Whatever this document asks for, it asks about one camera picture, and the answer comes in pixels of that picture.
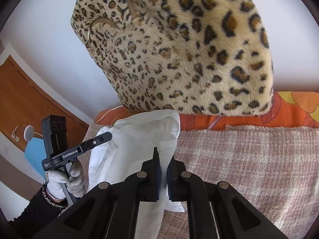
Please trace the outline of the left forearm black sleeve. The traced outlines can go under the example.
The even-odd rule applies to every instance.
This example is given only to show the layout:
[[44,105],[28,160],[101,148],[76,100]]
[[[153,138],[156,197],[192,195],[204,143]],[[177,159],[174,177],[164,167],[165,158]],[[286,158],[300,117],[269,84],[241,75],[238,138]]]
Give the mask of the left forearm black sleeve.
[[32,197],[20,216],[8,222],[9,238],[32,238],[67,208],[67,199],[55,200],[46,185]]

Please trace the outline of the left hand grey glove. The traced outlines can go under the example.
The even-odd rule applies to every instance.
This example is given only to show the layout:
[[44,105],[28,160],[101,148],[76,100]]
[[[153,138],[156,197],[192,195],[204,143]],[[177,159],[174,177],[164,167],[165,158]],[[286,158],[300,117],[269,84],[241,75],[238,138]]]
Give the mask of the left hand grey glove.
[[72,163],[69,176],[60,170],[50,170],[46,175],[46,190],[55,200],[62,201],[66,198],[61,185],[66,185],[67,191],[76,198],[81,198],[85,194],[83,166],[78,160]]

